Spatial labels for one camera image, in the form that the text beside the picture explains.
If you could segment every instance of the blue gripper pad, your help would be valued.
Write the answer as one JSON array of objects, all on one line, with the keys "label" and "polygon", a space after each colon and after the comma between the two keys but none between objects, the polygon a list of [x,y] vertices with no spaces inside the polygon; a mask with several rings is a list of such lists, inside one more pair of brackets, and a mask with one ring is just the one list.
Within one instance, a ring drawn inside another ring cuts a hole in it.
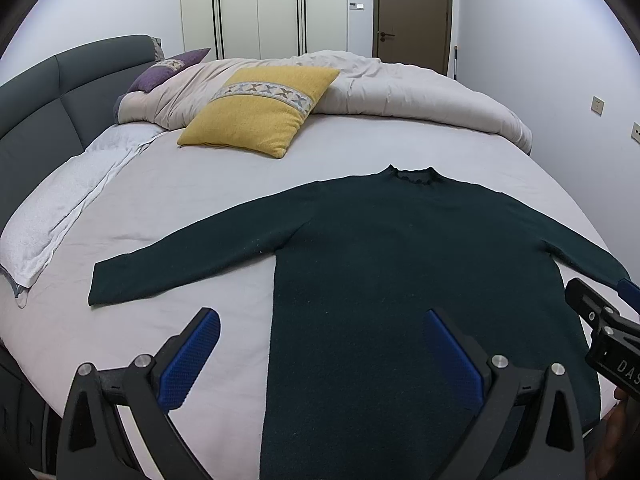
[{"label": "blue gripper pad", "polygon": [[168,413],[182,406],[220,338],[220,317],[211,310],[193,330],[160,376],[158,405]]},{"label": "blue gripper pad", "polygon": [[627,279],[618,282],[618,295],[633,310],[640,314],[640,287]]},{"label": "blue gripper pad", "polygon": [[433,310],[425,314],[424,336],[431,354],[460,402],[474,414],[479,413],[484,405],[482,375]]}]

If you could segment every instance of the sweater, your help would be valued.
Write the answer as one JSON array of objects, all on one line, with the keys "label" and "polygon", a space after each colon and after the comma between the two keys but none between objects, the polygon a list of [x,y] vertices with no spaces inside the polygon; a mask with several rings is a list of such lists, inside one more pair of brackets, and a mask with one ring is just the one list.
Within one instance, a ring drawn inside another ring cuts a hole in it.
[{"label": "sweater", "polygon": [[313,182],[205,218],[95,264],[89,304],[270,252],[262,480],[429,478],[472,418],[427,350],[424,315],[436,306],[489,356],[562,363],[582,426],[599,419],[598,378],[554,259],[612,287],[626,270],[516,199],[433,168]]}]

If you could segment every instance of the embroidered stripe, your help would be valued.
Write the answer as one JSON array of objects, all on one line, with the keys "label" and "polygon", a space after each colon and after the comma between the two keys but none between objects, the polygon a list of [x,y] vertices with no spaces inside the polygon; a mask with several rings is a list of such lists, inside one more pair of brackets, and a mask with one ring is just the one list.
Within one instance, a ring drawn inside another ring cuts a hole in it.
[{"label": "embroidered stripe", "polygon": [[267,83],[262,81],[245,81],[223,86],[213,96],[212,101],[231,95],[257,95],[277,99],[278,101],[282,101],[283,103],[294,107],[303,116],[309,115],[314,107],[314,102],[311,100],[311,97],[303,94],[299,90],[278,83]]}]

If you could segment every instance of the wardrobe door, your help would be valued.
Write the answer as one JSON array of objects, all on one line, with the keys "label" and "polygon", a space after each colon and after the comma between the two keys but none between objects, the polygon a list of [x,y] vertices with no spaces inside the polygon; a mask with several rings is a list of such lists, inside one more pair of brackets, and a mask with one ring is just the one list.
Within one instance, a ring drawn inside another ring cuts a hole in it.
[{"label": "wardrobe door", "polygon": [[217,0],[220,57],[260,59],[257,0]]},{"label": "wardrobe door", "polygon": [[209,48],[213,52],[207,59],[216,59],[214,0],[180,0],[182,7],[182,36],[184,49]]},{"label": "wardrobe door", "polygon": [[305,52],[347,50],[347,0],[303,0]]},{"label": "wardrobe door", "polygon": [[302,53],[300,0],[258,0],[263,59]]}]

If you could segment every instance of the headboard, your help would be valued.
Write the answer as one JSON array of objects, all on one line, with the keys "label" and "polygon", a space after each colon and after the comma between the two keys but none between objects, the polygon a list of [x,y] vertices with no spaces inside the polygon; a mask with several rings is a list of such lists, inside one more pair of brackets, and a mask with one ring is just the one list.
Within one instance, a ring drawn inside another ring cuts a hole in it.
[{"label": "headboard", "polygon": [[47,175],[113,124],[113,105],[156,60],[149,36],[67,50],[0,86],[0,232]]}]

